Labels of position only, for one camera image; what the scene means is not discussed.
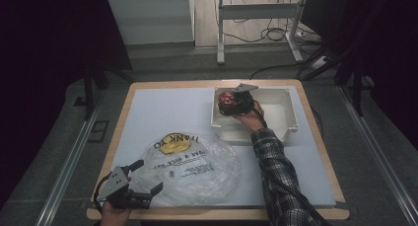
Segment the plaid sleeve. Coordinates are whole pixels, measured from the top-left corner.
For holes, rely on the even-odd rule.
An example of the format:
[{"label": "plaid sleeve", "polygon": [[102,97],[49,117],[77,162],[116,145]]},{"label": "plaid sleeve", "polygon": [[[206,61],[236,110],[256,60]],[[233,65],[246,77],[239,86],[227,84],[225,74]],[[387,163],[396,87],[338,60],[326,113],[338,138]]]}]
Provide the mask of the plaid sleeve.
[{"label": "plaid sleeve", "polygon": [[259,129],[252,133],[251,141],[262,167],[262,188],[270,223],[272,225],[320,225],[313,220],[294,196],[275,184],[280,181],[293,191],[300,191],[295,168],[285,157],[283,144],[273,130]]}]

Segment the black curtain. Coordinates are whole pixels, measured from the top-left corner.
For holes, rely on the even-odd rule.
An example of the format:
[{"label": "black curtain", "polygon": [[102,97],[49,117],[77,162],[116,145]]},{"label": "black curtain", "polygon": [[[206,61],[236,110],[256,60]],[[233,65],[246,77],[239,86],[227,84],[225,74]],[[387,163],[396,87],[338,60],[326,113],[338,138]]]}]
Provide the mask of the black curtain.
[{"label": "black curtain", "polygon": [[3,204],[86,64],[131,66],[107,0],[1,0],[0,37]]}]

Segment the red object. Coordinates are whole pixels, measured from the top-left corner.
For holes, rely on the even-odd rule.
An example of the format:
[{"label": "red object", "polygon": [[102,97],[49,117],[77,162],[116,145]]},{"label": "red object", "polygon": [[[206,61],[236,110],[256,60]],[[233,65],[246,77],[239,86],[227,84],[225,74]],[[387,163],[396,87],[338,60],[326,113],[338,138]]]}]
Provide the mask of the red object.
[{"label": "red object", "polygon": [[231,91],[225,91],[218,96],[218,103],[224,106],[233,106],[235,105],[234,93]]}]

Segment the gray floor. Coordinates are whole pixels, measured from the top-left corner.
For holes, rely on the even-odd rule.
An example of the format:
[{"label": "gray floor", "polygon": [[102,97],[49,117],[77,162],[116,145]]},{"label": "gray floor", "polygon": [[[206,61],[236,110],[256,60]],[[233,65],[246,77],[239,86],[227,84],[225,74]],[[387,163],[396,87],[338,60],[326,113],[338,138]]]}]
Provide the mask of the gray floor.
[{"label": "gray floor", "polygon": [[[288,65],[258,73],[253,79],[289,79],[298,72],[287,45],[227,48],[226,64],[217,66],[214,48],[129,47],[138,81],[247,79],[254,71],[272,65]],[[312,107],[320,114],[323,140],[337,179],[348,202],[351,216],[333,225],[410,225],[372,157],[367,142],[347,110],[339,90],[332,83],[335,70],[311,81],[304,88]],[[102,167],[105,153],[118,121],[129,84],[106,73],[110,86],[96,122],[108,121],[103,141],[91,133],[70,178],[51,225],[93,225],[86,209]],[[63,163],[84,124],[84,107],[75,107],[84,97],[82,81],[67,90],[67,100],[42,149],[0,213],[0,225],[34,225],[57,179]],[[418,153],[380,111],[368,91],[363,92],[363,112],[399,180],[416,202],[418,199]],[[130,225],[189,225],[190,222],[131,221]],[[193,222],[196,225],[267,225],[266,222]]]}]

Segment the floor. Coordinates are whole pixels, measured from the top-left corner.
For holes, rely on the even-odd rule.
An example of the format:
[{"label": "floor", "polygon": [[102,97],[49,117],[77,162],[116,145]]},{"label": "floor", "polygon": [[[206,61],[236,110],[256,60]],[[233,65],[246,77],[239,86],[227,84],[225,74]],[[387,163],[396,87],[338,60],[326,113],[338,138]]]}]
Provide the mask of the floor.
[{"label": "floor", "polygon": [[[250,4],[287,4],[297,3],[299,0],[223,0],[224,5],[250,5]],[[206,47],[217,45],[218,37],[218,6],[219,0],[194,0],[195,4],[195,45]],[[286,42],[283,32],[292,27],[291,19],[252,19],[224,21],[225,45],[237,44],[267,44]],[[306,31],[306,36],[318,39],[311,35],[311,30],[303,24],[299,27]]]}]

